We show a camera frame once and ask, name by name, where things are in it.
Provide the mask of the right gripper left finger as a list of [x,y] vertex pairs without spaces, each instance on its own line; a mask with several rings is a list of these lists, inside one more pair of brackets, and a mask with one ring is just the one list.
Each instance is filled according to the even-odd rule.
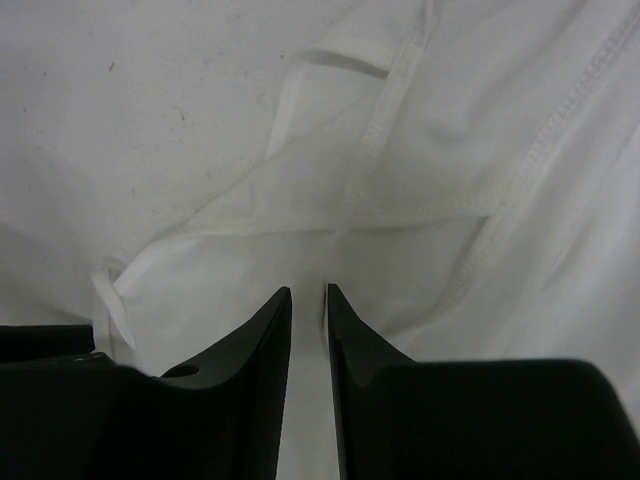
[[161,376],[115,363],[89,325],[1,330],[5,479],[272,479],[291,349],[279,289]]

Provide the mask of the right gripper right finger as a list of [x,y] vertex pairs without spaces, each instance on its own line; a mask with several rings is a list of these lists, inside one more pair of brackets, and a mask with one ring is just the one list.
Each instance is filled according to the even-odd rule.
[[344,479],[639,475],[638,437],[590,363],[420,363],[363,322],[336,285],[327,330]]

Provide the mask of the white tank top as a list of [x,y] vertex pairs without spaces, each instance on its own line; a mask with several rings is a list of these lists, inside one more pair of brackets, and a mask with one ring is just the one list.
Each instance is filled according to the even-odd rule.
[[339,475],[328,283],[415,359],[584,359],[637,418],[638,3],[365,3],[295,57],[263,159],[93,283],[155,375],[291,289],[281,479]]

